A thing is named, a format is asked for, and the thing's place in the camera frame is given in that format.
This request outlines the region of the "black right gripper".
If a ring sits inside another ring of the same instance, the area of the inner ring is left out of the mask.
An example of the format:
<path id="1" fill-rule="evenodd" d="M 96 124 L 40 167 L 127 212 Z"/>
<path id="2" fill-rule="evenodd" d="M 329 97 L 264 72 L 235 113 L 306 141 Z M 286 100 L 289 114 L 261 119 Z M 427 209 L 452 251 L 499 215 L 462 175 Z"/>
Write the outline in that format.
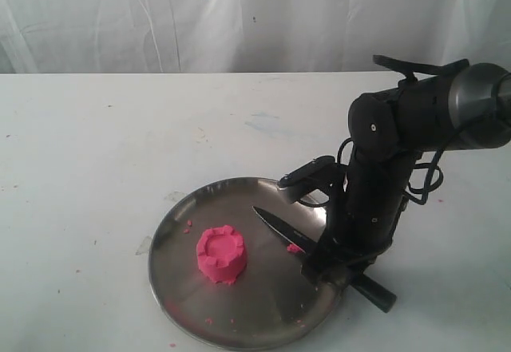
<path id="1" fill-rule="evenodd" d="M 301 274 L 309 282 L 345 288 L 388 249 L 417 159 L 416 152 L 401 151 L 376 161 L 352 148 L 327 204 L 327 229 L 304 251 Z"/>

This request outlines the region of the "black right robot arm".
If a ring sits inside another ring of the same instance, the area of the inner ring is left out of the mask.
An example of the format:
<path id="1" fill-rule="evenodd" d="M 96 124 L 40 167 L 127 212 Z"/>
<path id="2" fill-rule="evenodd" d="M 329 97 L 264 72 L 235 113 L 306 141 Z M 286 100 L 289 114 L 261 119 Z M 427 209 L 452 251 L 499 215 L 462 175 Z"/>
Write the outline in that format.
<path id="1" fill-rule="evenodd" d="M 444 152 L 500 148 L 510 141 L 510 74 L 499 65 L 400 61 L 392 89 L 363 93 L 348 111 L 347 164 L 329 156 L 307 178 L 327 195 L 327 226 L 302 273 L 364 270 L 391 245 L 403 209 L 423 205 L 443 181 Z"/>

